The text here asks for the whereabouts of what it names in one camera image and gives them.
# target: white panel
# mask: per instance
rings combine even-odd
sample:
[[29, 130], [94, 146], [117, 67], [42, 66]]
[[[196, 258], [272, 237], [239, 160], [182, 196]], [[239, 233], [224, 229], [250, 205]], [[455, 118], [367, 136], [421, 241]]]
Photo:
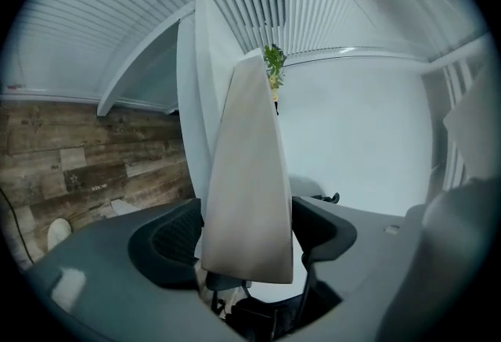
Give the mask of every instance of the white panel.
[[205, 135], [200, 88], [196, 74], [195, 14], [187, 16], [179, 24], [177, 86], [179, 119], [189, 176], [195, 196], [201, 200], [202, 215], [205, 217], [212, 158]]
[[202, 268], [264, 283], [292, 283], [287, 169], [261, 57], [237, 63], [219, 128]]
[[470, 177], [486, 179], [501, 175], [500, 87], [499, 74], [484, 70], [444, 119]]
[[213, 155], [233, 68], [243, 51], [213, 0], [196, 0], [195, 16], [196, 69], [207, 143]]

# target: white wall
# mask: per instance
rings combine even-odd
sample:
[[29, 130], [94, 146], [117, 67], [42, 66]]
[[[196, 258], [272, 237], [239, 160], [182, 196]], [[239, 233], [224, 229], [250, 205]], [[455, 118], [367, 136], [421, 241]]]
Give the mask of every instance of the white wall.
[[430, 112], [406, 59], [331, 59], [286, 68], [279, 123], [293, 194], [404, 215], [426, 199]]

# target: rustic wooden wall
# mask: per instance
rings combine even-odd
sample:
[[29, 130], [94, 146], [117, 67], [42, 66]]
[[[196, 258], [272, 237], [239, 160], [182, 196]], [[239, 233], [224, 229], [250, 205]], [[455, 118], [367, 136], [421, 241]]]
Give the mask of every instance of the rustic wooden wall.
[[[0, 189], [16, 213], [34, 261], [47, 229], [65, 218], [74, 230], [116, 215], [110, 202], [139, 208], [194, 197], [179, 118], [69, 103], [0, 104]], [[8, 204], [2, 231], [21, 268], [31, 261]]]

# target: leafy plant sprig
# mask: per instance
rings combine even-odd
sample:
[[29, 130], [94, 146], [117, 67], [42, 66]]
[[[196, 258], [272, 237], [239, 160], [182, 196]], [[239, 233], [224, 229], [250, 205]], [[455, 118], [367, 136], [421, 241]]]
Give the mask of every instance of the leafy plant sprig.
[[272, 44], [271, 48], [268, 45], [265, 46], [265, 62], [268, 64], [268, 78], [272, 88], [279, 88], [283, 85], [285, 74], [282, 68], [286, 59], [282, 49], [277, 45]]

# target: white board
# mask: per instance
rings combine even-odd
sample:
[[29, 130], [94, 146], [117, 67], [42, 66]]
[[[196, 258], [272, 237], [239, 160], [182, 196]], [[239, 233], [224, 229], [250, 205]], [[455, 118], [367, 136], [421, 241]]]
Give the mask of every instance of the white board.
[[263, 283], [292, 283], [291, 195], [282, 139], [260, 56], [237, 63], [219, 127], [202, 267]]

